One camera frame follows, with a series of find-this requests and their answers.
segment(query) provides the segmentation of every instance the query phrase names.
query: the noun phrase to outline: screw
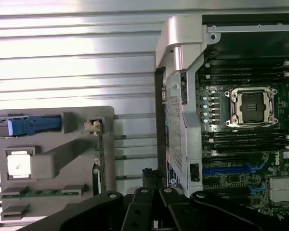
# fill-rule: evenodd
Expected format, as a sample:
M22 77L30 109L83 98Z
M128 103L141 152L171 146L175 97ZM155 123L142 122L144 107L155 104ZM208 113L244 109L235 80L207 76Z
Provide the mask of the screw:
M172 192L172 189L170 189L170 188L166 188L166 189L164 189L164 192L166 192L166 193L170 193L170 192Z
M178 90L179 89L179 84L173 84L173 86L172 86L172 88L174 89L174 90Z
M199 198L205 198L207 195L205 195L204 193L199 192L199 193L196 194L196 196L199 197Z

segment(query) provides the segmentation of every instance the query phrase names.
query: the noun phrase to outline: blue pcie slot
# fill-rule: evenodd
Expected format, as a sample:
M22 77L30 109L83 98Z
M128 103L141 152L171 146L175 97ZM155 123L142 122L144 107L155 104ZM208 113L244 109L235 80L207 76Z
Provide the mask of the blue pcie slot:
M251 169L248 166L214 167L204 169L203 175L222 175L222 174L250 173L250 172Z
M213 168L205 168L202 173L205 176L208 175L223 175L223 174L238 174L238 173L253 173L256 170L261 169L264 166L262 163L259 166L234 166L234 167L213 167Z

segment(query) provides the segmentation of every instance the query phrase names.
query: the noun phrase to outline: small circuit board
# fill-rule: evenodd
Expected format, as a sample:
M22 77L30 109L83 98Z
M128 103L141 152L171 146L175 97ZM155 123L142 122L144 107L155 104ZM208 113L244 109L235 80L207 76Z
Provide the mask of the small circuit board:
M204 190L289 216L289 59L206 59L196 80Z

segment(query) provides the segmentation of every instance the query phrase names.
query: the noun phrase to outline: gray plastic block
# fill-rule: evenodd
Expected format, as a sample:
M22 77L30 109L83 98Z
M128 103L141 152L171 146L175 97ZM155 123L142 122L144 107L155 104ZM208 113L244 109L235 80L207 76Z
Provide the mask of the gray plastic block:
M87 141L73 140L59 147L31 157L31 178L53 179L60 170L89 148Z
M29 205L7 207L1 213L1 220L20 220L28 213Z
M62 189L62 193L78 193L78 197L82 197L85 191L85 185L67 185Z
M24 191L26 191L28 187L21 187L21 188L7 188L0 192L0 198L2 196L14 196L14 195L20 195Z
M114 157L114 133L113 120L114 110L109 106L101 107L72 107L72 108L40 108L40 109L8 109L1 110L0 115L24 114L24 115L63 115L63 126L61 132L43 132L34 136L23 136L17 139L0 139L0 173L2 190L7 188L22 188L28 186L28 191L47 191L64 189L67 185L86 185L83 196L28 196L26 192L19 198L17 195L4 196L2 199L3 210L10 206L30 205L25 217L48 216L64 209L67 204L77 204L93 196L92 170L95 159L99 153L95 147L99 137L90 133L84 133L84 123L88 119L99 119L103 125L103 163L102 167L105 178L105 190L115 190L115 157ZM13 179L7 178L7 156L6 148L38 146L40 152L47 153L50 150L64 145L73 140L88 141L92 147L88 148L73 161L60 169L60 174L53 179Z
M27 147L8 147L5 148L6 155L11 155L13 151L28 151L28 154L35 155L40 152L39 146L27 146Z

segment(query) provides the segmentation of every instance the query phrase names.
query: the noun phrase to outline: electronic component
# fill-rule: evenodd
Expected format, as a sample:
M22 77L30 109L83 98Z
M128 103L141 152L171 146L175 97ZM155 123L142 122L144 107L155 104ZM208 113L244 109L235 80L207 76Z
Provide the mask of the electronic component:
M273 202L289 201L289 177L270 178L270 200Z
M31 165L29 154L12 154L7 156L8 174L10 177L29 178L31 175Z
M258 167L252 166L235 166L235 167L215 167L215 168L204 168L203 175L221 175L221 174L237 174L237 173L252 173L256 170L261 169L264 164Z
M241 205L249 205L250 189L248 187L241 188L227 188L227 189L206 189L206 191L213 193L222 198L227 198Z
M233 128L253 128L276 124L274 117L274 95L277 90L270 87L236 88L226 91L231 102L231 118L226 125Z
M8 179L31 179L31 157L38 152L39 147L6 148Z
M284 130L209 132L204 145L217 153L283 150L288 145Z

